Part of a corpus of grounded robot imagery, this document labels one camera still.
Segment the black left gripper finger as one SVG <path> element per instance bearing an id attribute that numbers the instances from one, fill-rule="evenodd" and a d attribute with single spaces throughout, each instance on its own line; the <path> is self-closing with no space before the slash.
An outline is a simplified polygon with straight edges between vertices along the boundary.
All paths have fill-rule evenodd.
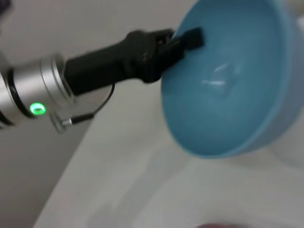
<path id="1" fill-rule="evenodd" d="M 204 33 L 201 28 L 194 28 L 185 31 L 182 35 L 173 38 L 185 50 L 194 50 L 205 45 Z"/>

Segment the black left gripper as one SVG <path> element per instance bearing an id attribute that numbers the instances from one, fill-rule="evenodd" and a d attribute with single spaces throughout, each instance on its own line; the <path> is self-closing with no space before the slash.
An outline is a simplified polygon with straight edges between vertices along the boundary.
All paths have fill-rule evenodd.
<path id="1" fill-rule="evenodd" d="M 67 60 L 65 80 L 74 95 L 129 79 L 157 82 L 184 58 L 182 48 L 160 48 L 173 33 L 172 29 L 132 31 L 114 45 Z"/>

